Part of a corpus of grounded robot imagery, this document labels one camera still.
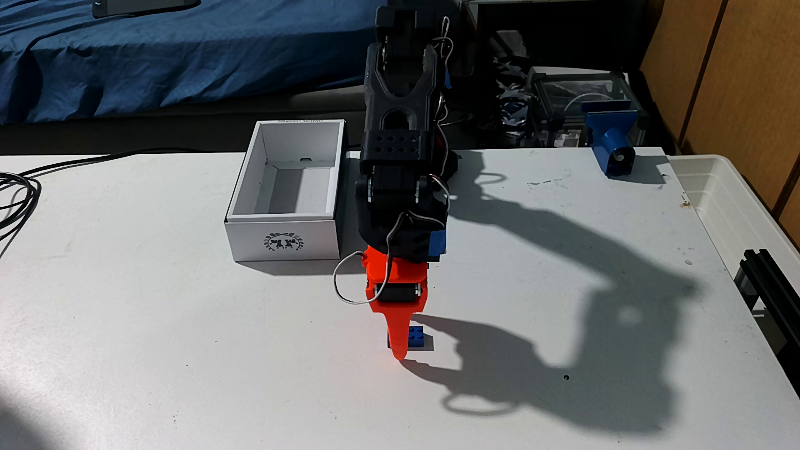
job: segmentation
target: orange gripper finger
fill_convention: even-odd
[[[368,247],[364,252],[362,264],[366,268],[366,298],[372,299],[375,297],[376,288],[379,289],[386,278],[386,255]],[[380,312],[386,317],[389,345],[397,360],[404,360],[408,352],[408,327],[411,316],[415,312],[422,312],[428,299],[427,278],[427,263],[412,263],[405,259],[394,258],[389,283],[416,283],[420,287],[420,294],[414,302],[381,302],[378,298],[370,303],[373,312]]]

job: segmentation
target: black cable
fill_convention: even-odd
[[[133,151],[123,151],[122,153],[116,153],[113,155],[103,155],[103,156],[96,156],[94,158],[84,158],[84,159],[71,159],[70,161],[62,161],[60,163],[48,164],[46,166],[36,167],[34,169],[30,169],[28,171],[20,172],[19,174],[12,174],[10,172],[0,172],[0,191],[7,189],[12,186],[21,186],[26,190],[25,198],[14,202],[13,197],[11,202],[5,206],[0,206],[0,210],[4,209],[13,209],[11,213],[9,213],[3,220],[0,220],[0,240],[7,238],[8,236],[16,233],[19,231],[22,226],[25,225],[25,222],[31,217],[36,209],[36,205],[39,202],[39,197],[42,195],[42,184],[35,178],[39,175],[44,175],[45,171],[51,171],[53,169],[58,168],[67,168],[67,167],[74,167],[74,166],[82,166],[84,164],[94,164],[94,163],[103,163],[105,161],[111,161],[114,159],[125,158],[126,156],[131,155],[140,155],[142,153],[151,153],[151,152],[186,152],[186,153],[205,153],[205,151],[195,150],[191,148],[182,148],[182,147],[154,147],[154,148],[145,148],[140,150],[133,150]]]

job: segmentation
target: bed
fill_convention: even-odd
[[[385,0],[202,0],[92,17],[91,0],[0,5],[0,125],[352,86]]]

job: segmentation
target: table surface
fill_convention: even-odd
[[[434,350],[402,364],[332,262],[231,259],[243,154],[43,175],[0,258],[0,448],[796,448],[800,400],[666,157],[637,153],[607,179],[587,148],[461,152],[416,317]]]

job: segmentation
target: white cardboard box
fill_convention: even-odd
[[[256,122],[225,219],[235,261],[339,258],[344,136],[343,119]]]

